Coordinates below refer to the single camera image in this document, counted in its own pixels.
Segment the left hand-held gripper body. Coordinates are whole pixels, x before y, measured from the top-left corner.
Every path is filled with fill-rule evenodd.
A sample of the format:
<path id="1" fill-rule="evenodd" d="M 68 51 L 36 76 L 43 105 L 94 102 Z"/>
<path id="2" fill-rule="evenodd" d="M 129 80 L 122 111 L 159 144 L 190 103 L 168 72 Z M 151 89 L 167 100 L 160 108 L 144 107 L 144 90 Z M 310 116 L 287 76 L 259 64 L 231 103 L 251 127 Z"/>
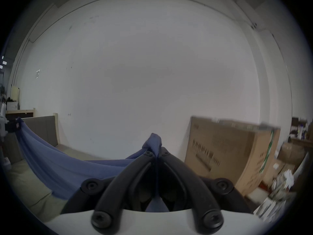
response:
<path id="1" fill-rule="evenodd" d="M 6 104 L 2 103 L 0 112 L 0 137 L 2 142 L 4 141 L 5 136 L 7 135 L 6 124 L 7 124 Z"/>

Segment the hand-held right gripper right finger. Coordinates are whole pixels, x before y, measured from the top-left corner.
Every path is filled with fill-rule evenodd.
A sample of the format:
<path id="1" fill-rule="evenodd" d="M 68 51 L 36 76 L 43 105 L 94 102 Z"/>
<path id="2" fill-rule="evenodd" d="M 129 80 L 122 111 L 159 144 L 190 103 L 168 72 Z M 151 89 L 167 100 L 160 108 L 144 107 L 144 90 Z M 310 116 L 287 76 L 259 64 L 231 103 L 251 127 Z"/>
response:
<path id="1" fill-rule="evenodd" d="M 158 154 L 158 180 L 159 195 L 169 210 L 191 209 L 199 234 L 214 234 L 223 227 L 222 210 L 251 214 L 233 182 L 227 178 L 198 176 L 164 147 Z"/>

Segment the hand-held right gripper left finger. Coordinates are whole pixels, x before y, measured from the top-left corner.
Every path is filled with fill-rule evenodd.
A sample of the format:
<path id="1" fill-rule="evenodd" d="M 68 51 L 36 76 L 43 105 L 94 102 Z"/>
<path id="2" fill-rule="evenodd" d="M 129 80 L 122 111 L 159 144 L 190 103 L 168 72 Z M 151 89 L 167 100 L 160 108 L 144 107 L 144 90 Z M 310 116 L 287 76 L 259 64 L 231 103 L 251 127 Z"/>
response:
<path id="1" fill-rule="evenodd" d="M 94 210 L 90 220 L 92 227 L 100 234 L 116 234 L 131 184 L 139 183 L 142 176 L 154 167 L 155 160 L 152 151 L 145 151 L 115 177 L 86 179 L 68 200 L 61 214 Z"/>

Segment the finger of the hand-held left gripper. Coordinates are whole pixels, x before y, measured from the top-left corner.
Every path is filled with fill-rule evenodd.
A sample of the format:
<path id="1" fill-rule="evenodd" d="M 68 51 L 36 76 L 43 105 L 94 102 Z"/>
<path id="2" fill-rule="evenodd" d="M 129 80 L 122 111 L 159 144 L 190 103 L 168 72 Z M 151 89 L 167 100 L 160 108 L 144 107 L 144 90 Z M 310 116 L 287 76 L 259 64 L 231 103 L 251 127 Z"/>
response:
<path id="1" fill-rule="evenodd" d="M 20 122 L 17 119 L 7 119 L 5 123 L 5 131 L 14 133 L 20 130 Z"/>

